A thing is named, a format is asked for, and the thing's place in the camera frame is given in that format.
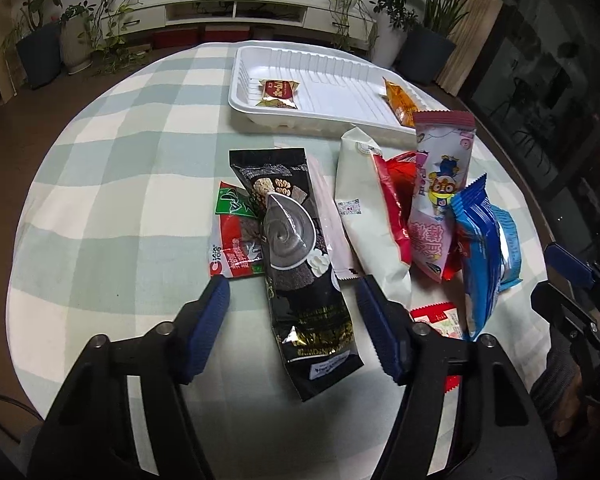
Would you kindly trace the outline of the right hand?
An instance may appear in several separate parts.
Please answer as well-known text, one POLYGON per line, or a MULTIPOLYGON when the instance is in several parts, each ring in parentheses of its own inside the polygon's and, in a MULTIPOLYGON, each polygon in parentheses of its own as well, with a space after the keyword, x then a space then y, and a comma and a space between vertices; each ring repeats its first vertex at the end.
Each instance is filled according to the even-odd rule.
POLYGON ((531 388, 531 399, 550 437, 590 442, 600 436, 600 402, 588 395, 570 343, 551 333, 546 369, 531 388))

